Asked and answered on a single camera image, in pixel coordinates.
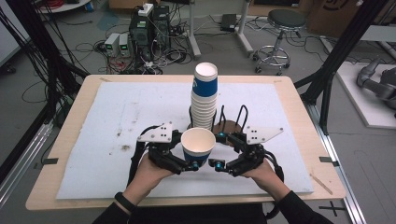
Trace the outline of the white round table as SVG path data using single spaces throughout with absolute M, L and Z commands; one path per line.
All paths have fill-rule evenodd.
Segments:
M 79 7 L 85 7 L 92 0 L 78 0 L 77 3 L 68 3 L 66 0 L 53 0 L 51 6 L 46 6 L 45 2 L 42 2 L 39 10 L 42 13 L 58 13 L 65 12 Z

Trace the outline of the dark brown wire cup holder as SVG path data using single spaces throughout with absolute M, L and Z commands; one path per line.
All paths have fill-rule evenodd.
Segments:
M 224 105 L 221 107 L 219 115 L 215 114 L 212 118 L 212 126 L 210 131 L 220 138 L 229 133 L 242 135 L 248 120 L 248 109 L 245 105 L 241 105 L 236 120 L 227 119 L 224 113 Z

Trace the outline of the aluminium rail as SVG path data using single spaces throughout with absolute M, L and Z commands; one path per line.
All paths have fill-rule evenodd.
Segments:
M 0 184 L 0 209 L 7 203 L 8 198 L 18 186 L 38 152 L 46 143 L 52 129 L 53 124 L 51 122 L 42 124 L 28 137 L 27 144 L 21 146 L 21 155 L 11 167 L 4 181 Z
M 305 105 L 305 109 L 309 117 L 311 118 L 318 136 L 328 153 L 329 162 L 334 166 L 336 173 L 340 177 L 341 183 L 346 190 L 346 197 L 343 199 L 347 214 L 352 224 L 366 224 L 365 217 L 361 211 L 360 205 L 354 195 L 353 189 L 350 186 L 347 175 L 344 171 L 342 163 L 337 155 L 335 147 L 333 146 L 332 140 L 323 129 L 319 126 L 319 112 L 315 105 Z

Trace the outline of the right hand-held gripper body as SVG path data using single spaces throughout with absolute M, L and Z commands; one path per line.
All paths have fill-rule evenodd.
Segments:
M 263 146 L 263 143 L 281 133 L 283 133 L 282 128 L 248 126 L 246 133 L 242 135 L 235 134 L 240 139 L 240 143 L 233 148 L 239 156 L 237 159 L 230 161 L 230 164 L 234 168 L 234 173 L 230 175 L 242 175 L 247 171 L 257 168 L 262 164 L 263 159 L 267 159 L 273 164 L 276 175 L 283 177 L 284 173 L 276 160 L 276 156 Z

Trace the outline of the single blue white paper cup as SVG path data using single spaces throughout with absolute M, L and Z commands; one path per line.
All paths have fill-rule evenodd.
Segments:
M 195 167 L 202 167 L 216 144 L 215 135 L 204 128 L 190 128 L 181 135 L 184 158 Z

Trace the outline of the stack of nested paper cups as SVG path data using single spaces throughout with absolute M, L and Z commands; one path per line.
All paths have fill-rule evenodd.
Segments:
M 217 112 L 218 68 L 199 63 L 194 69 L 191 90 L 191 126 L 210 130 Z

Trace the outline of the black round stool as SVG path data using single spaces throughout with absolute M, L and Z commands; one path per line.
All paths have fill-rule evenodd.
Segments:
M 257 49 L 252 60 L 256 62 L 255 72 L 259 74 L 263 65 L 277 67 L 277 75 L 282 74 L 283 69 L 290 67 L 290 55 L 281 48 L 281 42 L 286 33 L 294 32 L 297 35 L 305 26 L 305 17 L 289 9 L 273 9 L 268 13 L 267 21 L 279 31 L 274 45 L 262 46 Z

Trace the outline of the black wristband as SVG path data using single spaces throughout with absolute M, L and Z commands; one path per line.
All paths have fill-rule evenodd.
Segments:
M 125 208 L 128 212 L 132 213 L 135 210 L 135 205 L 131 202 L 129 202 L 121 192 L 118 192 L 115 195 L 115 200 L 123 207 Z

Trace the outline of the black flat box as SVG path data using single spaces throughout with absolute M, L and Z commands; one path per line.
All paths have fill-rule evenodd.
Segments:
M 236 26 L 235 14 L 223 14 L 220 22 L 220 30 L 225 32 L 233 32 Z

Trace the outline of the white power strip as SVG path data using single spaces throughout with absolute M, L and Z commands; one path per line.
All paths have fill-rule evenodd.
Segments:
M 150 14 L 150 12 L 152 11 L 153 8 L 154 8 L 153 4 L 146 3 L 145 5 L 143 5 L 142 9 L 138 10 L 138 15 L 147 17 Z

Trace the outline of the black computer tower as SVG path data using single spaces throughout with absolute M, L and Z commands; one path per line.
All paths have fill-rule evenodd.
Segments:
M 152 19 L 157 48 L 168 49 L 170 47 L 169 6 L 156 6 L 153 10 Z
M 152 60 L 151 42 L 152 27 L 148 17 L 133 14 L 129 32 L 137 60 L 150 62 Z

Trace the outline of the person's left hand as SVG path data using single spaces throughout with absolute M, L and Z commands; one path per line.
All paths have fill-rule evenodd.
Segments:
M 137 167 L 134 179 L 122 195 L 130 203 L 139 205 L 164 178 L 170 175 L 173 173 L 155 165 L 149 159 L 149 154 L 145 154 Z

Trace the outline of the person's right hand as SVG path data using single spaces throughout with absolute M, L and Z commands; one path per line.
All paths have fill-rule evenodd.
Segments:
M 251 178 L 260 189 L 267 192 L 276 202 L 281 201 L 290 193 L 290 189 L 276 175 L 267 159 L 264 159 L 257 168 L 243 173 L 243 177 Z

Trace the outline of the brown cardboard box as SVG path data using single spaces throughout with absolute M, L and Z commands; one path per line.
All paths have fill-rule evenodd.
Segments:
M 350 38 L 383 17 L 396 18 L 396 0 L 314 0 L 305 27 L 310 34 Z

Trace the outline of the grey bench power supply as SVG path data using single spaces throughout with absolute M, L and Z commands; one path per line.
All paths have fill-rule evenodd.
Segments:
M 120 52 L 120 35 L 118 33 L 111 34 L 105 41 L 106 53 L 109 57 L 117 57 Z
M 120 55 L 122 57 L 131 56 L 129 37 L 127 34 L 120 34 L 119 46 L 120 46 Z

